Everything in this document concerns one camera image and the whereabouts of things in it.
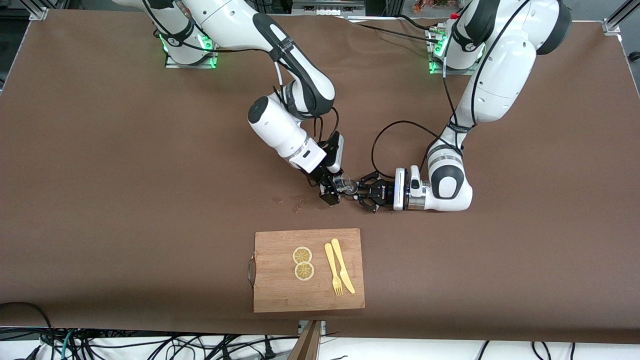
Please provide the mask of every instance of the yellow plastic knife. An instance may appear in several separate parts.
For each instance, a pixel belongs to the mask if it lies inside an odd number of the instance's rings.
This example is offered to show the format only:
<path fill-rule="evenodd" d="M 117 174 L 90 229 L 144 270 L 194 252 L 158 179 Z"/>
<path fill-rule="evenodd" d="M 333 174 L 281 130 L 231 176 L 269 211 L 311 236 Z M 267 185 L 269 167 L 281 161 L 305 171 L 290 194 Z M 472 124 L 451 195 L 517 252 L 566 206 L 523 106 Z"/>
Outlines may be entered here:
<path fill-rule="evenodd" d="M 344 285 L 347 287 L 350 293 L 354 294 L 356 290 L 353 288 L 351 284 L 351 279 L 349 279 L 349 274 L 347 274 L 347 268 L 344 266 L 344 259 L 342 258 L 342 250 L 340 249 L 340 243 L 338 239 L 331 239 L 331 245 L 333 247 L 333 251 L 335 251 L 335 257 L 338 258 L 338 262 L 340 263 L 340 278 Z"/>

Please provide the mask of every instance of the brown table surface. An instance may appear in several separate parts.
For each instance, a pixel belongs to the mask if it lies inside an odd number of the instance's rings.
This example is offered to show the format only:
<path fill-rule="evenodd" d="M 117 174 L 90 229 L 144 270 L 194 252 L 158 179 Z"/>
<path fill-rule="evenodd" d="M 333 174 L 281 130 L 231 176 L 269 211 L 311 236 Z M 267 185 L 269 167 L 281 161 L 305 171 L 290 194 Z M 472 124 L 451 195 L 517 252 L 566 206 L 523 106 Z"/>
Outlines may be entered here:
<path fill-rule="evenodd" d="M 424 43 L 278 22 L 335 84 L 347 173 L 372 170 L 392 121 L 444 126 Z M 328 209 L 250 129 L 277 83 L 265 54 L 164 69 L 152 30 L 144 13 L 31 23 L 0 97 L 0 302 L 39 304 L 55 327 L 290 334 L 316 316 L 341 336 L 640 341 L 640 101 L 598 23 L 573 24 L 513 109 L 465 142 L 470 209 L 375 215 Z M 467 81 L 451 76 L 454 102 Z M 430 141 L 391 129 L 378 165 L 419 163 Z M 362 230 L 365 309 L 252 313 L 254 232 L 341 227 Z"/>

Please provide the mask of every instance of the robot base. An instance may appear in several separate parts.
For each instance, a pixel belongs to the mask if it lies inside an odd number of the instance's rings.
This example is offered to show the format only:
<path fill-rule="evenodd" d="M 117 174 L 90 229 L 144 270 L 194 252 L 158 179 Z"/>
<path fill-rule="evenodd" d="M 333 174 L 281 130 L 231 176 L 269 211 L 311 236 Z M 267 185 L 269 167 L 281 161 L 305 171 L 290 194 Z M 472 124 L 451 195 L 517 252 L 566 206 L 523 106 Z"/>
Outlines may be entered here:
<path fill-rule="evenodd" d="M 213 53 L 212 56 L 208 56 L 202 59 L 201 62 L 191 65 L 177 63 L 169 55 L 166 55 L 164 59 L 164 67 L 167 69 L 215 69 L 217 64 L 218 53 Z"/>
<path fill-rule="evenodd" d="M 445 47 L 447 46 L 447 42 L 449 39 L 443 33 L 432 33 L 429 30 L 425 30 L 424 34 L 427 38 L 436 39 L 439 41 L 438 44 L 434 44 L 432 42 L 427 42 L 427 55 L 429 56 L 429 73 L 430 74 L 442 74 L 442 60 L 438 58 L 435 54 L 442 54 L 444 52 Z M 480 56 L 478 59 L 482 58 L 484 54 L 484 50 L 480 52 Z M 447 74 L 450 75 L 473 75 L 476 71 L 476 68 L 479 64 L 479 61 L 476 61 L 471 67 L 468 69 L 452 69 L 448 67 Z"/>

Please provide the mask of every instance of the metal handle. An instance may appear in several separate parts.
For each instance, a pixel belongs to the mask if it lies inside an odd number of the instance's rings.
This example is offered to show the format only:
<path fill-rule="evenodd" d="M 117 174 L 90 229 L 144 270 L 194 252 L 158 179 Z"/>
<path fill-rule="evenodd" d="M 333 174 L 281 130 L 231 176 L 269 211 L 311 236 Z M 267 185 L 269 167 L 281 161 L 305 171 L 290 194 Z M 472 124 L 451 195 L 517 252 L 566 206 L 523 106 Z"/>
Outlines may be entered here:
<path fill-rule="evenodd" d="M 255 251 L 251 255 L 251 259 L 249 259 L 249 284 L 251 284 L 251 289 L 253 289 L 253 285 L 255 285 L 255 280 L 251 280 L 251 265 L 255 264 Z"/>

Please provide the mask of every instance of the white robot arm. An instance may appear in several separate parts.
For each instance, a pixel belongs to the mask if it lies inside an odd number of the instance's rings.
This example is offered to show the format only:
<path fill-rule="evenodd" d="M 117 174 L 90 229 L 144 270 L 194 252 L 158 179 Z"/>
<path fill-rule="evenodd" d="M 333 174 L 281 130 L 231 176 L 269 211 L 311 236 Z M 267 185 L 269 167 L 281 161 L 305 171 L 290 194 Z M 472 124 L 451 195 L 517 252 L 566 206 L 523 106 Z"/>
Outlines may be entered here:
<path fill-rule="evenodd" d="M 473 189 L 462 161 L 462 143 L 479 122 L 504 116 L 520 94 L 536 55 L 547 54 L 564 40 L 571 24 L 562 0 L 474 0 L 460 17 L 452 16 L 444 32 L 443 68 L 479 65 L 448 125 L 426 153 L 428 180 L 418 166 L 397 168 L 394 182 L 376 173 L 362 179 L 360 203 L 375 212 L 394 210 L 461 211 L 471 204 Z"/>
<path fill-rule="evenodd" d="M 255 101 L 248 114 L 251 127 L 291 166 L 300 169 L 310 184 L 318 185 L 320 198 L 328 204 L 337 204 L 341 193 L 357 191 L 356 181 L 341 169 L 342 135 L 334 131 L 329 139 L 316 143 L 300 128 L 304 120 L 335 111 L 333 84 L 271 17 L 257 13 L 243 0 L 114 1 L 145 10 L 176 62 L 198 63 L 214 51 L 254 49 L 268 53 L 276 66 L 287 69 L 293 81 Z M 203 48 L 203 38 L 215 45 Z"/>

